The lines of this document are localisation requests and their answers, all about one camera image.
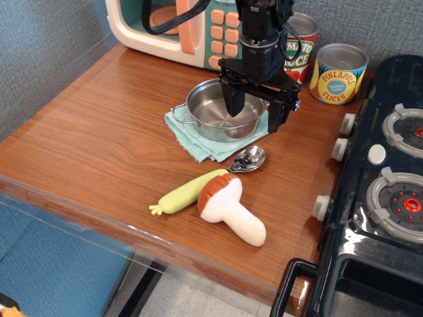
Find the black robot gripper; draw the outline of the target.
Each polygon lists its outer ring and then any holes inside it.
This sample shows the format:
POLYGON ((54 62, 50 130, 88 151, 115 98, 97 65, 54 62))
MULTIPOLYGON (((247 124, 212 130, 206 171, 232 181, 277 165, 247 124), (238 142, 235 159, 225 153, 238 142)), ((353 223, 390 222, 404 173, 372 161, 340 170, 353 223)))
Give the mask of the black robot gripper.
POLYGON ((242 111, 245 95, 251 94, 269 101, 268 132, 276 133, 289 113, 298 109, 300 84, 284 70, 284 63, 289 60, 287 40, 287 32, 258 42, 241 36, 242 57, 222 57, 218 61, 223 99, 231 117, 242 111))

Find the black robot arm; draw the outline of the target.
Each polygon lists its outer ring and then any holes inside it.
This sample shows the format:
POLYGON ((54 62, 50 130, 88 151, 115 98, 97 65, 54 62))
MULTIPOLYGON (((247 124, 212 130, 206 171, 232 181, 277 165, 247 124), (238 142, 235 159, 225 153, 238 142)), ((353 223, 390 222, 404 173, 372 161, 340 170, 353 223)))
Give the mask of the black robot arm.
POLYGON ((299 106, 301 85, 284 70, 293 1, 237 1, 241 59, 220 59, 219 81, 227 113, 234 117, 252 95, 269 102, 268 132, 275 133, 299 106))

